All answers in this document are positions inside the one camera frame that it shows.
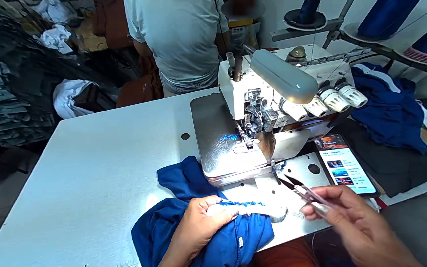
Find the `hand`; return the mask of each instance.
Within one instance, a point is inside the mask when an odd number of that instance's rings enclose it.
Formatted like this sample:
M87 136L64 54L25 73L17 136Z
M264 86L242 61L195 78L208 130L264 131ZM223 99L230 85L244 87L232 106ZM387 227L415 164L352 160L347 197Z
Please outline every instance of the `hand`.
M221 201L218 196L190 200L159 267L189 265L218 229L237 217L238 211L231 214L227 210L208 217L207 208Z
M341 236L343 245L358 267L421 267L411 252L398 240L382 215L347 186L312 188L316 194L337 205L325 219ZM302 212L306 219L320 216L311 205Z

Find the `scissors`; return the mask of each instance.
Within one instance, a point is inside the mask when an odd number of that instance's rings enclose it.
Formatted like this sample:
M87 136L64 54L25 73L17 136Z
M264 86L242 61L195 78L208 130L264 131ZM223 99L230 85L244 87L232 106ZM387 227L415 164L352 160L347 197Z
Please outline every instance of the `scissors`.
M312 192L311 189L306 187L300 181L292 178L288 174L283 173L283 175L286 176L286 178L288 178L289 180L286 181L280 178L282 181L284 181L283 184L286 185L292 191L294 191L294 193L298 194L304 200L304 202L306 202L306 204L312 205L317 214L325 218L325 215L327 214L329 209L334 206L334 204L328 202L323 197Z

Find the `brown fabric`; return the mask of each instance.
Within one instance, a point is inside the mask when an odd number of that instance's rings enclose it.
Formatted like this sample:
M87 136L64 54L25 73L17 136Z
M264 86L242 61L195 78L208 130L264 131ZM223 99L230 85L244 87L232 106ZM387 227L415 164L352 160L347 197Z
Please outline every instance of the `brown fabric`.
M123 84L116 107L130 106L164 97L159 69L153 57L139 57L142 77Z
M93 20L93 33L97 36L104 36L111 49L133 46L123 0L94 1L96 12Z
M258 267L318 267L314 254L304 238L291 240L255 253Z

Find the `worker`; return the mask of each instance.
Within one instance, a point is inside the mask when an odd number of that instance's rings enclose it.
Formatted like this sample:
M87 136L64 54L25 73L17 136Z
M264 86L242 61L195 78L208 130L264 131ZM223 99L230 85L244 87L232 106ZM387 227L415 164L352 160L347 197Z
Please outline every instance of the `worker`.
M217 86L230 43L223 0L124 0L141 56L154 56L165 97Z
M329 210L325 219L340 235L355 265L358 267L422 267L406 246L398 240L386 220L350 188L323 186L312 190L337 204L337 207ZM207 207L218 202L220 202L218 196L190 201L159 267L188 266L217 230L238 215L238 213L229 214L224 211L215 217L207 217ZM310 205L306 205L302 212L307 220L320 218ZM278 258L275 259L276 263L265 261L266 263L257 264L259 267L294 266L287 260L278 263Z

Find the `right hand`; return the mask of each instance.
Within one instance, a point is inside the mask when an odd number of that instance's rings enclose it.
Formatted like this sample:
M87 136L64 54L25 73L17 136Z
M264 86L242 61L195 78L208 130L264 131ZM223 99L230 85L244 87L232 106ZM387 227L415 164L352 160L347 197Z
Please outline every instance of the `right hand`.
M325 219L341 236L343 245L358 267L421 267L397 238L388 222L347 186L312 188L316 194L337 205ZM311 205L302 212L306 219L320 216Z

